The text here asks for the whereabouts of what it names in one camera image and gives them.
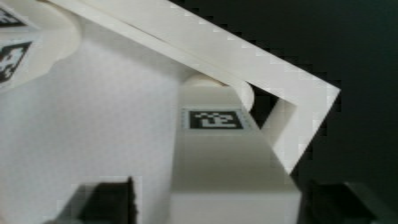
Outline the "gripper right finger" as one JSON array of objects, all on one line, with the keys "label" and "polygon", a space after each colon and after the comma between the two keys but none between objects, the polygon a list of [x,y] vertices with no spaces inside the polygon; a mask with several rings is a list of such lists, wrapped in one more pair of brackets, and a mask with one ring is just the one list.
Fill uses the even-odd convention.
[{"label": "gripper right finger", "polygon": [[398,224],[398,213],[359,182],[307,183],[300,224]]}]

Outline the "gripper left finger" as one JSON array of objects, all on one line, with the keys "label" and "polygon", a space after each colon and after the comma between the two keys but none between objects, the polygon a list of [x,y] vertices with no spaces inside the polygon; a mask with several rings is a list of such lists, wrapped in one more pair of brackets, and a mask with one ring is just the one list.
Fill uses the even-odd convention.
[{"label": "gripper left finger", "polygon": [[135,182],[101,182],[80,186],[55,224],[138,224]]}]

